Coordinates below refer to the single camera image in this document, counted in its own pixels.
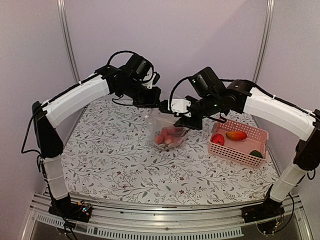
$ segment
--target floral tablecloth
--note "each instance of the floral tablecloth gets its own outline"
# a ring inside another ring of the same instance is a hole
[[[159,150],[148,143],[149,109],[92,102],[62,156],[71,193],[136,203],[168,205],[228,204],[261,200],[278,178],[269,155],[259,169],[208,154],[213,128],[189,132],[183,146]],[[255,126],[251,116],[229,119]]]

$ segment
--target white wall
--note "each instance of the white wall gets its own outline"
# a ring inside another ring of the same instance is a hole
[[[252,79],[267,1],[256,0],[66,0],[71,42],[80,78],[119,50],[150,60],[171,91],[175,83],[211,66],[222,78]],[[128,55],[112,64],[121,66]],[[193,94],[186,82],[177,89]]]
[[[303,108],[320,109],[320,2],[276,1],[271,34],[258,84]],[[298,139],[259,120],[282,171],[292,161]],[[320,239],[320,176],[298,188],[314,239]]]
[[[0,239],[16,240],[34,192],[36,154],[20,154],[31,105],[74,84],[56,0],[0,0]],[[75,116],[59,128],[64,140]],[[36,148],[33,128],[27,149]]]

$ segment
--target clear plastic bag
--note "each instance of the clear plastic bag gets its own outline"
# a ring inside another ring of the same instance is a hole
[[[157,109],[151,110],[148,118],[150,142],[160,149],[171,149],[182,145],[188,137],[189,129],[175,127],[178,118]]]

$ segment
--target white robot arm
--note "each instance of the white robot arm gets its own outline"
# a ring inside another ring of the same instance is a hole
[[[133,55],[125,65],[117,68],[110,65],[110,61],[119,53]],[[51,196],[50,213],[82,222],[88,222],[91,214],[88,207],[84,207],[86,211],[80,211],[77,204],[71,203],[61,163],[63,142],[56,132],[56,127],[92,101],[113,93],[120,98],[123,95],[130,97],[136,107],[155,108],[160,104],[161,90],[153,85],[159,78],[160,75],[154,72],[154,67],[148,60],[134,52],[121,51],[113,54],[105,66],[97,69],[87,79],[50,100],[43,103],[37,101],[32,105],[33,115],[28,129],[33,120],[41,157],[38,167],[42,170]],[[30,152],[24,151],[26,139],[21,153]]]
[[[174,90],[184,80],[189,80],[202,99],[187,96],[186,99],[172,100]],[[225,87],[223,82],[231,83]],[[167,106],[162,112],[173,111],[181,117],[175,123],[177,127],[200,130],[203,118],[210,118],[216,113],[227,115],[233,110],[265,119],[299,138],[293,163],[287,166],[281,177],[269,188],[264,202],[242,209],[242,217],[246,223],[283,214],[282,201],[306,173],[314,171],[320,163],[320,111],[300,108],[271,95],[251,81],[219,79],[210,67],[206,67],[194,76],[179,81],[171,92]]]

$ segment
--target avocado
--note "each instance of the avocado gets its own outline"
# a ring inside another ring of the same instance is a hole
[[[257,151],[257,150],[253,150],[252,152],[250,152],[249,155],[252,155],[252,156],[255,156],[255,157],[257,157],[257,158],[263,159],[261,152],[259,152],[259,151]]]

